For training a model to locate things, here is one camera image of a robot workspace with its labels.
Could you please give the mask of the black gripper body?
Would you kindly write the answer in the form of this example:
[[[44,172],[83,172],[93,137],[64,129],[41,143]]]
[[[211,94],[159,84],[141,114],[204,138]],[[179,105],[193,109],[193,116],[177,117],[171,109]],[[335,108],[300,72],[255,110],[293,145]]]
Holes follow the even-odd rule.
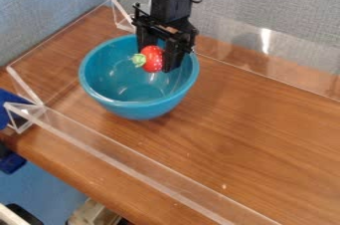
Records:
[[[189,53],[195,43],[197,30],[189,23],[191,7],[196,0],[152,0],[151,9],[135,4],[133,25],[152,27],[159,40],[179,40],[184,52]]]

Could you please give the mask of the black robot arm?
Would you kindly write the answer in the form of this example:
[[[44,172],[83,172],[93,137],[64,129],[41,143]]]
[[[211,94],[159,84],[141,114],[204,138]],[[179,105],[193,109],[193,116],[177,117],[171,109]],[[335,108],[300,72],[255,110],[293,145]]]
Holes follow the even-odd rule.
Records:
[[[164,73],[175,70],[185,54],[192,52],[197,29],[188,21],[195,0],[152,0],[151,11],[136,3],[132,24],[137,28],[139,51],[159,40],[165,43],[163,54]]]

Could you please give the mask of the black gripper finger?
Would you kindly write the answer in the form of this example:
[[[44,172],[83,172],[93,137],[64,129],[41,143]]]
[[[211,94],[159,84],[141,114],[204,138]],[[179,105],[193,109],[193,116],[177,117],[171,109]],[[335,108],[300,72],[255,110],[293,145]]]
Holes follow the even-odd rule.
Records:
[[[155,45],[159,41],[159,37],[152,27],[139,26],[137,27],[137,44],[139,51],[143,50],[144,47]]]
[[[165,73],[169,73],[180,66],[183,56],[184,56],[183,43],[173,38],[168,38],[165,41],[164,66],[163,66],[163,71]]]

